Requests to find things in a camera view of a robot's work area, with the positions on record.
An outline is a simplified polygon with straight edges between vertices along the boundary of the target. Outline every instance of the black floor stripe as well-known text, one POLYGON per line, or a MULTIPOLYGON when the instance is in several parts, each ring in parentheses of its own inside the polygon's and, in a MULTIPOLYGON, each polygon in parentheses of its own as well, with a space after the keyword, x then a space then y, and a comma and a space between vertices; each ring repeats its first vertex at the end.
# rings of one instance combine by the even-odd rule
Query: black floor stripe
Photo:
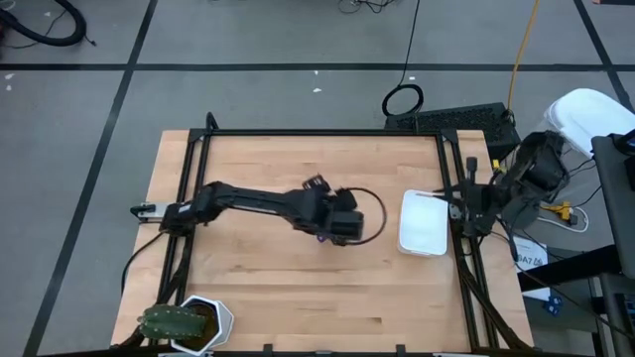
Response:
POLYGON ((0 63, 0 70, 126 70, 119 63, 0 63))
MULTIPOLYGON (((135 70, 155 71, 273 71, 273 70, 403 70, 402 63, 139 63, 135 70)), ((514 64, 410 63, 408 70, 511 71, 514 64)), ((521 71, 602 71, 602 64, 522 64, 521 71)))
MULTIPOLYGON (((119 63, 0 63, 0 70, 125 70, 128 64, 119 63)), ((272 70, 397 70, 402 63, 138 63, 134 70, 155 71, 272 71, 272 70)), ((428 71, 511 71, 512 63, 410 63, 408 70, 428 71)), ((635 71, 635 64, 617 64, 616 70, 635 71)), ((521 64, 520 71, 606 71, 606 64, 521 64)))
POLYGON ((602 64, 606 66, 606 74, 608 75, 608 79, 611 81, 611 85, 613 86, 613 90, 615 91, 615 94, 617 95, 617 100, 619 100, 619 102, 626 109, 632 112, 633 105, 628 96, 628 93, 626 92, 626 89, 624 89, 624 85, 622 84, 622 81, 619 79, 619 76, 617 75, 615 66, 611 62, 611 58, 608 56, 608 52, 606 51, 606 48, 604 47, 604 44, 602 43, 602 40, 599 37, 599 34, 597 34, 597 30, 595 30, 595 26, 593 25, 593 22, 591 21, 591 17, 588 15, 588 12, 586 11, 584 4, 582 3, 582 0, 573 0, 573 3, 575 4, 577 11, 579 12, 579 16, 582 18, 582 22, 584 23, 584 26, 586 27, 586 31, 588 32, 588 35, 590 36, 591 41, 593 42, 593 46, 595 47, 595 50, 597 51, 597 55, 602 61, 602 64))
POLYGON ((56 300, 58 299, 60 288, 62 287, 62 283, 64 281, 64 275, 66 274, 66 269, 68 268, 72 251, 75 247, 75 243, 77 242, 79 230, 81 229, 81 224, 83 223, 83 219, 86 215, 90 198, 94 192, 97 177, 101 171, 101 166, 106 156, 110 139, 112 138, 112 133, 115 125, 117 124, 121 106, 123 105, 126 92, 130 86, 130 80, 134 72, 134 64, 139 58, 139 53, 141 52, 141 48, 143 47, 144 40, 148 33, 150 21, 152 20, 152 16, 154 15, 157 7, 157 1, 158 0, 152 0, 148 4, 146 14, 141 23, 139 33, 137 34, 137 39, 135 40, 135 45, 132 49, 132 53, 130 54, 130 58, 128 59, 128 63, 126 64, 126 70, 121 79, 121 83, 119 84, 119 88, 117 89, 117 94, 115 95, 110 109, 110 114, 108 115, 108 119, 106 120, 106 124, 101 133, 101 138, 99 139, 95 155, 92 158, 86 182, 84 183, 81 195, 79 196, 79 202, 77 203, 72 220, 70 221, 70 226, 68 227, 68 231, 64 238, 62 250, 58 256, 58 261, 56 262, 53 275, 49 281, 49 286, 47 287, 40 309, 38 310, 35 323, 31 329, 31 333, 24 350, 24 356, 36 356, 38 354, 38 350, 40 349, 40 344, 42 343, 42 338, 44 337, 44 333, 47 329, 51 313, 53 312, 56 300))

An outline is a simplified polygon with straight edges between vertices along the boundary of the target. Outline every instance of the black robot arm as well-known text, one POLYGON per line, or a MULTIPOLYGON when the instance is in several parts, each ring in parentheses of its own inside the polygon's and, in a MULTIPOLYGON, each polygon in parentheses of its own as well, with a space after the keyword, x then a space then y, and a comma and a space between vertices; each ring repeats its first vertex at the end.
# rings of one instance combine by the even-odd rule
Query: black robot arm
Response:
POLYGON ((231 208, 280 216, 296 230, 343 246, 361 239, 364 216, 356 207, 350 190, 331 191, 321 176, 305 181, 302 189, 284 193, 215 181, 205 185, 192 201, 168 205, 160 230, 187 235, 197 224, 213 221, 231 208))

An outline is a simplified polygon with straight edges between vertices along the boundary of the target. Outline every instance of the pot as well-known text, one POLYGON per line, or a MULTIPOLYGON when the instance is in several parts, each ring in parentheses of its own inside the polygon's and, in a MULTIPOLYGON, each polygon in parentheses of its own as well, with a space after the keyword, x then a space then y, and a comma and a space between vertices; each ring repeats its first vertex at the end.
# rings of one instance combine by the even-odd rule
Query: pot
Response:
POLYGON ((170 345, 173 348, 194 356, 200 356, 214 346, 227 342, 233 327, 234 315, 221 301, 190 296, 181 306, 192 309, 196 314, 206 316, 207 323, 202 337, 188 340, 171 339, 170 345))

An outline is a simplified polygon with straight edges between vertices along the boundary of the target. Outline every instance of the yellow cable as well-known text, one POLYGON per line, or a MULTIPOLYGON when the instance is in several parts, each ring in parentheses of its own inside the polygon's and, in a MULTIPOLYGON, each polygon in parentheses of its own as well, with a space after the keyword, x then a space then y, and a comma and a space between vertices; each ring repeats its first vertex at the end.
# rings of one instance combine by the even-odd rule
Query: yellow cable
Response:
POLYGON ((523 58, 523 53, 525 52, 525 48, 527 47, 527 43, 529 42, 529 34, 532 32, 532 27, 534 27, 534 21, 536 20, 536 13, 538 13, 538 5, 540 5, 540 0, 536 0, 534 3, 534 9, 532 10, 532 16, 529 18, 529 23, 527 24, 527 30, 525 30, 525 37, 523 38, 523 43, 520 46, 520 50, 518 50, 518 54, 516 55, 516 62, 514 63, 514 70, 512 71, 512 81, 509 83, 509 94, 507 95, 507 109, 511 110, 512 108, 512 97, 514 96, 514 84, 516 83, 516 72, 518 71, 518 65, 520 64, 520 60, 523 58))

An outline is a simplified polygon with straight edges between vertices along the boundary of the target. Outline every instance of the wooden table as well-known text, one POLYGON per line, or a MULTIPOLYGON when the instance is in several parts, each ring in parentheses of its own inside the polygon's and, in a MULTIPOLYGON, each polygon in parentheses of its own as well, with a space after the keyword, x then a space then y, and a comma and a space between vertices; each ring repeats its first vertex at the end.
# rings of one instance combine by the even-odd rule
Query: wooden table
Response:
MULTIPOLYGON (((187 136, 187 131, 163 133, 148 201, 175 200, 187 136)), ((482 133, 459 132, 459 144, 463 159, 478 158, 477 179, 487 182, 491 170, 482 133)), ((379 194, 388 210, 384 233, 367 245, 342 248, 320 244, 279 217, 236 210, 198 227, 186 296, 222 300, 235 315, 229 342, 217 349, 262 350, 273 343, 276 351, 393 352, 396 344, 405 344, 409 352, 469 351, 451 244, 438 258, 397 250, 406 189, 443 187, 434 138, 212 137, 205 181, 285 191, 317 173, 332 187, 363 186, 379 194)), ((188 196, 194 175, 192 170, 188 196)), ((379 226, 379 206, 363 193, 356 197, 367 236, 379 226)), ((156 232, 156 225, 140 226, 135 250, 156 232)), ((129 335, 137 316, 156 299, 167 241, 132 264, 113 343, 129 335)), ((533 345, 507 243, 488 237, 481 250, 492 302, 533 345)), ((474 310, 486 345, 477 302, 474 310)))

